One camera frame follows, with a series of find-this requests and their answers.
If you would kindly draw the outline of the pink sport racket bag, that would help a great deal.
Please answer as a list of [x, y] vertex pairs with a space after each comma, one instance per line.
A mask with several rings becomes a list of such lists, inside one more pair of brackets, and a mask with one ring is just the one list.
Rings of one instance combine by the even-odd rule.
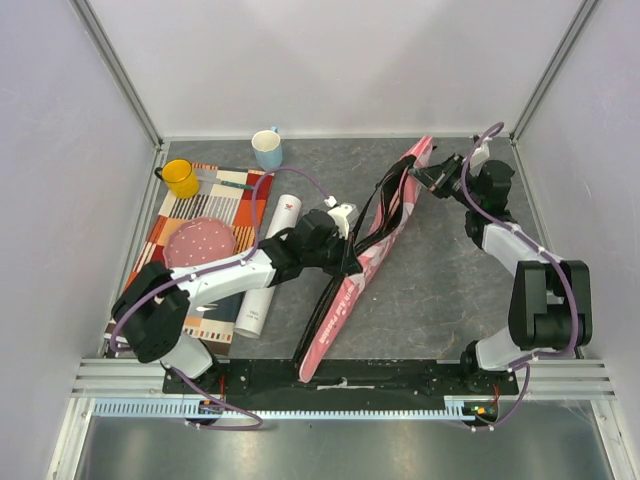
[[375, 217], [366, 235], [354, 240], [354, 252], [362, 271], [331, 279], [320, 295], [293, 355], [299, 382], [312, 380], [358, 298], [404, 230], [421, 192], [421, 184], [409, 170], [425, 167], [433, 149], [433, 138], [422, 137], [387, 170], [364, 204], [353, 235], [359, 234], [371, 206], [375, 208]]

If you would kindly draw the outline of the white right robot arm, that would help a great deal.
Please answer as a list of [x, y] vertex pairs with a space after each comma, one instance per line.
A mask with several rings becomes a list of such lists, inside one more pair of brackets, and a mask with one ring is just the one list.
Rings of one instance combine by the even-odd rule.
[[486, 160], [475, 174], [465, 173], [464, 164], [454, 154], [410, 174], [435, 197], [464, 205], [467, 236], [513, 277], [506, 327], [470, 343], [460, 357], [459, 384], [477, 394], [493, 383], [494, 372], [572, 354], [591, 342], [591, 279], [584, 262], [558, 257], [522, 231], [508, 209], [515, 172], [507, 163]]

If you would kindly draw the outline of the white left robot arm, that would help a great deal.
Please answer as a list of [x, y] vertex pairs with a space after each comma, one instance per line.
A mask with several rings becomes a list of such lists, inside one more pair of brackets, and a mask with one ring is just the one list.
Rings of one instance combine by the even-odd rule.
[[183, 374], [196, 392], [211, 392], [220, 371], [204, 343], [184, 332], [186, 317], [220, 299], [293, 280], [306, 268], [331, 276], [361, 272], [355, 253], [360, 225], [356, 206], [343, 203], [312, 209], [295, 226], [223, 260], [175, 269], [150, 262], [113, 305], [112, 334], [124, 337], [140, 363], [158, 361]]

